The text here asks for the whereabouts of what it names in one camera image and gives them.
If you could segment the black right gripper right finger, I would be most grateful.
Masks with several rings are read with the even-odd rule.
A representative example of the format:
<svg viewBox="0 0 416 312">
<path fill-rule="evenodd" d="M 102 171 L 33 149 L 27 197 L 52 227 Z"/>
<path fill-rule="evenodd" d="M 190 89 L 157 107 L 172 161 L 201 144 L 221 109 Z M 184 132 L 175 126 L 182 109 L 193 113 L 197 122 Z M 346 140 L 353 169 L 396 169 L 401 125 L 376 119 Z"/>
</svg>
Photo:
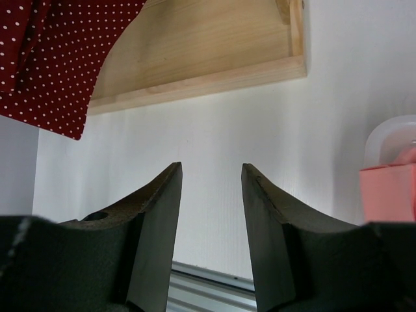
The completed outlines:
<svg viewBox="0 0 416 312">
<path fill-rule="evenodd" d="M 259 311 L 414 311 L 415 224 L 330 217 L 244 164 Z"/>
</svg>

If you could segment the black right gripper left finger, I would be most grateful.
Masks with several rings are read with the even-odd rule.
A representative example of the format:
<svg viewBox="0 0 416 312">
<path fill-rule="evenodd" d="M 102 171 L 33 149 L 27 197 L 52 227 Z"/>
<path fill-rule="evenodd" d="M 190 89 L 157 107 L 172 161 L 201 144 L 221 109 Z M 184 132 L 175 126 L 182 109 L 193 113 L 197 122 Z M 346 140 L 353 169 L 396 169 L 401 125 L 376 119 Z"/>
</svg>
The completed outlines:
<svg viewBox="0 0 416 312">
<path fill-rule="evenodd" d="M 1 217 L 2 311 L 164 311 L 182 165 L 82 220 Z"/>
</svg>

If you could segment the dark red dotted garment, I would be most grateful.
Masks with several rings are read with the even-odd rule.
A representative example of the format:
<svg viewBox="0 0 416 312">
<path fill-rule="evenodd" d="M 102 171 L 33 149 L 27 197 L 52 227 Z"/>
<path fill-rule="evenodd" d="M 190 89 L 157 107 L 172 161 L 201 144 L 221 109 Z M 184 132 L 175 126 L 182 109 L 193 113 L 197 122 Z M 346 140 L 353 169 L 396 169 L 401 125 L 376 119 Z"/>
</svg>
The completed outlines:
<svg viewBox="0 0 416 312">
<path fill-rule="evenodd" d="M 1 2 L 1 115 L 79 140 L 102 65 L 143 1 Z"/>
</svg>

